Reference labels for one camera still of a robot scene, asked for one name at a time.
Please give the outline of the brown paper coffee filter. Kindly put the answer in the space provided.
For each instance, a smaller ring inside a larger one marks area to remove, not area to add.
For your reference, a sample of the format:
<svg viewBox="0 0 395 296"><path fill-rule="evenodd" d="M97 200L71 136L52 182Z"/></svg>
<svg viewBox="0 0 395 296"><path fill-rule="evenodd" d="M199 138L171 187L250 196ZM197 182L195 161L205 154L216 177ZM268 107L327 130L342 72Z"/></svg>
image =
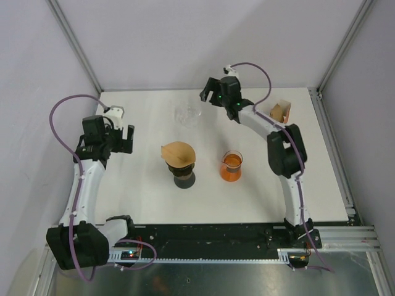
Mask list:
<svg viewBox="0 0 395 296"><path fill-rule="evenodd" d="M176 141L161 147L161 157L171 167L183 168L196 161L194 149L187 143Z"/></svg>

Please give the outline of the olive green plastic dripper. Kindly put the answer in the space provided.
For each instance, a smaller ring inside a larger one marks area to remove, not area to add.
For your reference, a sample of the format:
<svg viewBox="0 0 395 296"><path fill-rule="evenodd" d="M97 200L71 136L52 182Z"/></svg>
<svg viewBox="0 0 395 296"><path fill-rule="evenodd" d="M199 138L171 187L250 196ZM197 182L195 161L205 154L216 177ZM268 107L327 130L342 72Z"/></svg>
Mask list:
<svg viewBox="0 0 395 296"><path fill-rule="evenodd" d="M189 164L187 166L184 166L184 167L181 167L181 168L174 167L174 166L171 166L169 164L167 164L167 165L168 165L169 171L176 178L189 176L193 172L193 169L194 169L194 163L191 163L191 164Z"/></svg>

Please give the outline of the orange liquid glass beaker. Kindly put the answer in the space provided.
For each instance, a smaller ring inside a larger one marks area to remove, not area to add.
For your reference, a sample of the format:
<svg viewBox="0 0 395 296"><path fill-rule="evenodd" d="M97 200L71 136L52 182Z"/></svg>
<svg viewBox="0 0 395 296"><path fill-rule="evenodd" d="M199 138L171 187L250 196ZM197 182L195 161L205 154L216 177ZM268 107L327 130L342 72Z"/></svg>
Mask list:
<svg viewBox="0 0 395 296"><path fill-rule="evenodd" d="M243 156L236 150L229 150L222 157L220 166L220 176L228 182L236 182L240 179L242 171L241 165Z"/></svg>

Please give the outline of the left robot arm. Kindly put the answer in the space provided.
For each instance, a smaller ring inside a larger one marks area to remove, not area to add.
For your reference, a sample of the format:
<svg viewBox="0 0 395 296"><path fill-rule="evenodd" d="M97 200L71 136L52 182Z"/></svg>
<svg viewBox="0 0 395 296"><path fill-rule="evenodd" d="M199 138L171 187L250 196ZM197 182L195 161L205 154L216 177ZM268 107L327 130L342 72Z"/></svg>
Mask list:
<svg viewBox="0 0 395 296"><path fill-rule="evenodd" d="M49 228L47 243L62 270L105 265L117 242L128 247L136 231L128 215L95 224L99 185L111 154L131 154L134 126L123 127L122 116L110 113L82 120L83 134L73 150L74 179L65 212L57 227Z"/></svg>

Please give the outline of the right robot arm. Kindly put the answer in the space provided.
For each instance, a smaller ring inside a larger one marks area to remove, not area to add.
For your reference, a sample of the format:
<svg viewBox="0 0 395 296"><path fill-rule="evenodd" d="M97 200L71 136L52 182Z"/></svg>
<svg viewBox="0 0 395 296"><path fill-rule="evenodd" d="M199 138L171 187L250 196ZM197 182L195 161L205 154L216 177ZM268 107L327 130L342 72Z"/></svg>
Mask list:
<svg viewBox="0 0 395 296"><path fill-rule="evenodd" d="M316 248L314 223L309 216L302 188L307 153L297 125L284 125L260 113L253 102L243 99L235 76L209 78L200 93L203 102L223 107L230 120L247 126L267 142L268 164L280 178L285 199L285 241L300 247L306 240Z"/></svg>

